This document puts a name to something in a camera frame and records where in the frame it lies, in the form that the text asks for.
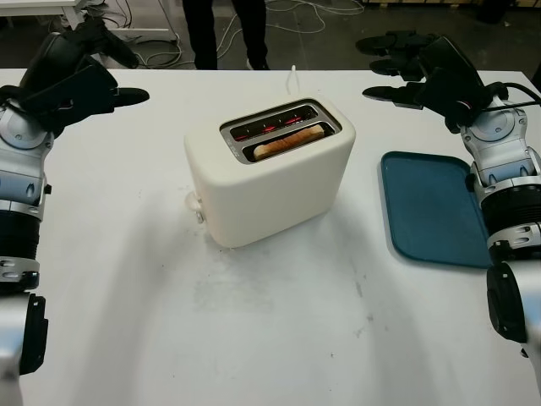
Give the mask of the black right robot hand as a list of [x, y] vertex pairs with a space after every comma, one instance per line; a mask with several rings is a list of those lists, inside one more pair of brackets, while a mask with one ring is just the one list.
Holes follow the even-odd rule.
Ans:
[[481, 108], [486, 90], [473, 64], [446, 36], [392, 30], [382, 36], [363, 38], [356, 48], [376, 59], [372, 72], [399, 76], [402, 87], [376, 86], [363, 95], [398, 107], [428, 108], [450, 117]]

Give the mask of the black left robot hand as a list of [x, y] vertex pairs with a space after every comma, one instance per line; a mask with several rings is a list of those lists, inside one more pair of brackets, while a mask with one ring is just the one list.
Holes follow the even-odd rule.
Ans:
[[75, 30], [46, 38], [20, 81], [20, 106], [36, 115], [92, 116], [150, 99], [145, 90], [120, 87], [94, 59], [96, 54], [130, 69], [139, 66], [135, 54], [102, 21], [81, 23]]

